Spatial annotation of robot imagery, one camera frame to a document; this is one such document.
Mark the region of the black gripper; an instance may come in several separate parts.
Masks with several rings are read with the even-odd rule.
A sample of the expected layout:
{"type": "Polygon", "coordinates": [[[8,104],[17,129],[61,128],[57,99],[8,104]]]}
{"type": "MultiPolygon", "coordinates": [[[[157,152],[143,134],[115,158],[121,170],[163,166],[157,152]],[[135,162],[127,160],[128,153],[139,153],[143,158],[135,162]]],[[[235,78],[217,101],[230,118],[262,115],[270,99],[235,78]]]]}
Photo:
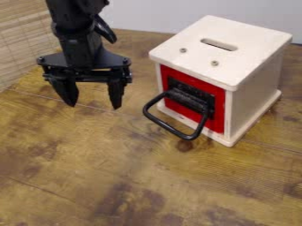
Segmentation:
{"type": "Polygon", "coordinates": [[[132,82],[131,60],[103,45],[101,38],[116,42],[112,30],[56,31],[61,51],[36,59],[45,77],[64,103],[75,107],[79,90],[76,82],[104,82],[113,109],[121,107],[125,84],[132,82]]]}

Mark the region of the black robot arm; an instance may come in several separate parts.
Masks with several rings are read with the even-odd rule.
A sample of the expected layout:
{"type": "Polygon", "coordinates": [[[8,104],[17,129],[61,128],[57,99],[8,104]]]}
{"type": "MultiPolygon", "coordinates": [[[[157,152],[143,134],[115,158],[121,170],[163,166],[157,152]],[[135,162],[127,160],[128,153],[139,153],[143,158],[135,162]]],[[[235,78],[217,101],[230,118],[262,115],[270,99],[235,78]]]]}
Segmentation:
{"type": "Polygon", "coordinates": [[[99,16],[108,0],[45,0],[45,4],[61,47],[58,53],[36,59],[45,81],[70,107],[77,102],[79,82],[105,83],[112,107],[119,109],[132,82],[131,60],[103,46],[103,41],[116,42],[115,32],[99,16]]]}

